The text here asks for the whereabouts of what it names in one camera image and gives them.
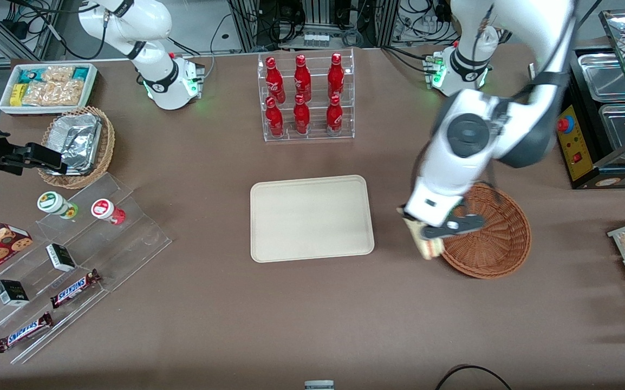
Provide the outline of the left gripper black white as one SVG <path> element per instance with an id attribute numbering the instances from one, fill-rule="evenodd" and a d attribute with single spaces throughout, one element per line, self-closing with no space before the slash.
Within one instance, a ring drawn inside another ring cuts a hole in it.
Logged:
<path id="1" fill-rule="evenodd" d="M 427 224 L 421 228 L 421 239 L 426 241 L 444 239 L 478 231 L 484 227 L 483 216 L 448 218 L 451 210 L 468 190 L 467 182 L 415 180 L 413 184 L 413 190 L 403 210 L 414 219 Z"/>

